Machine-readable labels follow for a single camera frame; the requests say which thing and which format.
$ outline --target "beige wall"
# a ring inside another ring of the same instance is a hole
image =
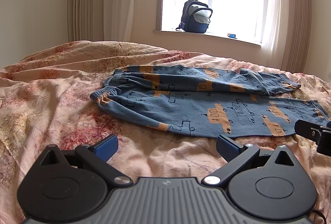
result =
[[[312,0],[312,29],[304,72],[331,82],[331,0]]]
[[[131,42],[258,63],[260,47],[257,45],[198,34],[153,32],[156,2],[157,0],[134,0]]]
[[[67,0],[0,0],[0,68],[68,42]]]

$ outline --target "metal screw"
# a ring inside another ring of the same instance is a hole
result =
[[[117,176],[114,178],[114,182],[118,185],[125,185],[129,184],[131,180],[127,176]]]
[[[217,176],[207,176],[204,178],[205,183],[208,185],[216,185],[221,182],[221,179]]]

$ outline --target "navy blue backpack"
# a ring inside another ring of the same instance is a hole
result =
[[[191,33],[205,33],[210,23],[212,9],[198,0],[188,0],[184,4],[183,15],[176,30],[183,29]]]

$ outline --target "cable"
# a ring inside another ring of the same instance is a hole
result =
[[[320,216],[321,218],[323,218],[323,220],[324,220],[324,224],[326,224],[326,218],[325,218],[325,216],[324,216],[320,211],[318,211],[318,210],[316,210],[316,209],[313,209],[313,210],[312,210],[312,213],[315,213],[316,215],[318,215],[318,216]]]

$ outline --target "bed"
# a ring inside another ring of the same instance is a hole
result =
[[[145,44],[77,41],[32,54],[0,70],[0,222],[21,223],[24,215],[16,191],[24,175],[47,144],[73,149],[93,144],[113,133],[119,150],[109,160],[136,180],[139,176],[190,177],[201,180],[225,164],[216,140],[182,136],[135,125],[101,111],[91,92],[115,68],[129,65],[176,65],[282,72],[234,59],[202,53],[168,51]],[[300,89],[282,97],[316,99],[331,113],[331,84],[302,73],[285,73]],[[331,221],[331,157],[316,153],[316,145],[299,136],[238,138],[262,149],[286,144],[317,188],[316,209]],[[312,214],[314,223],[322,219]]]

